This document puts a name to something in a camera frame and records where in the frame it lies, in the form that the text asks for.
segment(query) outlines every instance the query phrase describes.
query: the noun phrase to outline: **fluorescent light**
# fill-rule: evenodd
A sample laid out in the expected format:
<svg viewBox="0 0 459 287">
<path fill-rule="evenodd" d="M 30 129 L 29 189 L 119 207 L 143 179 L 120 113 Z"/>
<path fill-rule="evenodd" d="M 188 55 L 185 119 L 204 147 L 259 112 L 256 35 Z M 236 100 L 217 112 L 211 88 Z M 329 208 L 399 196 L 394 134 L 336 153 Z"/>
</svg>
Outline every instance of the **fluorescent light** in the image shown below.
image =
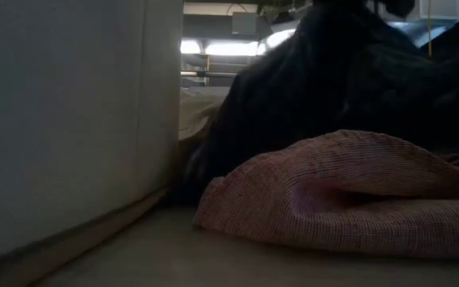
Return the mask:
<svg viewBox="0 0 459 287">
<path fill-rule="evenodd" d="M 182 53 L 201 53 L 201 47 L 197 41 L 185 40 L 182 41 L 180 51 L 182 51 Z"/>
<path fill-rule="evenodd" d="M 258 49 L 256 51 L 256 55 L 263 55 L 265 52 L 267 52 L 267 47 L 265 47 L 265 44 L 264 43 L 261 43 L 259 46 L 258 46 Z"/>
<path fill-rule="evenodd" d="M 267 45 L 269 45 L 270 48 L 276 48 L 282 42 L 293 36 L 294 33 L 295 29 L 286 29 L 284 31 L 273 33 L 269 36 L 269 38 L 267 38 Z"/>
<path fill-rule="evenodd" d="M 256 56 L 258 42 L 250 43 L 216 43 L 210 44 L 205 53 L 214 56 Z"/>
</svg>

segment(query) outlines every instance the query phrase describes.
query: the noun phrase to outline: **gray floor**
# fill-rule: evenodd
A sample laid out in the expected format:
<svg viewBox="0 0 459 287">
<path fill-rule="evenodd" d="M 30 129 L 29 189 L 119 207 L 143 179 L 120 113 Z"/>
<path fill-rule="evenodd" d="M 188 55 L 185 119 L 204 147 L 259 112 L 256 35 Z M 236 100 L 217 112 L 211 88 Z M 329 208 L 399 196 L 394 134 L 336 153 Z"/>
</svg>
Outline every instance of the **gray floor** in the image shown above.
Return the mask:
<svg viewBox="0 0 459 287">
<path fill-rule="evenodd" d="M 265 246 L 160 210 L 39 286 L 458 286 L 459 263 L 363 258 Z"/>
</svg>

